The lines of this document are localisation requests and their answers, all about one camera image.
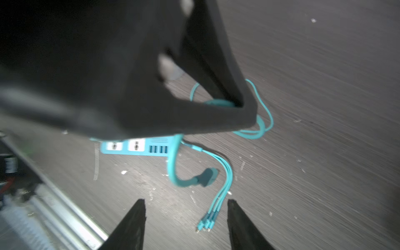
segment dark wooden table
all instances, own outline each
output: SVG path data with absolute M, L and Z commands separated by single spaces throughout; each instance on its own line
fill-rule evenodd
M 229 198 L 277 249 L 399 249 L 400 2 L 218 3 L 236 59 L 276 123 L 258 140 L 187 136 L 232 162 Z M 184 76 L 169 86 L 187 98 L 193 84 Z M 106 231 L 145 198 L 145 249 L 229 249 L 225 205 L 210 233 L 195 233 L 224 175 L 181 189 L 165 176 L 166 158 L 100 155 L 94 181 L 87 138 L 9 117 L 0 126 L 33 145 L 37 164 Z M 221 168 L 197 151 L 180 154 L 182 177 Z

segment white speck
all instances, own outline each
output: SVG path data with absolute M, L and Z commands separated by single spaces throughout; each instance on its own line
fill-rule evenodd
M 240 166 L 240 170 L 241 170 L 241 171 L 243 171 L 243 168 L 244 168 L 244 165 L 245 165 L 245 164 L 246 164 L 246 163 L 243 162 L 242 165 Z
M 193 202 L 196 204 L 196 201 L 194 200 L 193 196 L 192 196 L 192 195 L 190 195 L 190 197 L 192 198 Z
M 99 145 L 97 142 L 94 143 L 94 177 L 93 180 L 97 180 L 99 176 Z

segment plug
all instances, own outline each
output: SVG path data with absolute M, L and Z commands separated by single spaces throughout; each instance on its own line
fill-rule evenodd
M 197 224 L 197 228 L 196 228 L 196 233 L 199 233 L 200 230 L 202 230 L 204 228 L 204 226 L 206 225 L 206 221 L 208 219 L 208 217 L 210 216 L 209 213 L 205 214 L 203 216 L 203 218 L 200 220 L 200 222 Z
M 213 217 L 211 219 L 211 223 L 210 223 L 210 225 L 208 227 L 208 231 L 211 231 L 211 229 L 214 227 L 215 222 L 217 221 L 218 213 L 219 213 L 218 211 L 214 213 L 214 215 L 213 215 Z
M 211 219 L 212 219 L 213 216 L 214 216 L 214 212 L 211 212 L 211 213 L 208 215 L 208 217 L 207 217 L 207 219 L 206 219 L 206 223 L 204 224 L 204 228 L 205 228 L 205 229 L 207 229 L 207 228 L 210 226 L 210 224 L 211 224 Z
M 211 184 L 214 183 L 216 180 L 217 176 L 219 174 L 218 169 L 216 168 L 207 168 L 202 172 L 200 175 L 196 176 L 198 179 L 198 183 L 202 185 L 203 187 L 207 187 Z

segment power outlet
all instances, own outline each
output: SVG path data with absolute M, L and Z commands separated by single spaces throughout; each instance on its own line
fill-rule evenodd
M 103 154 L 129 154 L 142 156 L 168 156 L 173 136 L 136 138 L 122 142 L 102 142 Z
M 145 144 L 146 144 L 145 138 L 130 139 L 128 140 L 128 150 L 143 152 Z
M 107 150 L 122 150 L 122 142 L 107 142 Z

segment teal power strip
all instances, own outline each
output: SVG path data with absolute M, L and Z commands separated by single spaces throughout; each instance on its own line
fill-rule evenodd
M 102 142 L 100 151 L 103 154 L 129 154 L 143 156 L 168 156 L 172 136 L 137 138 L 122 142 Z

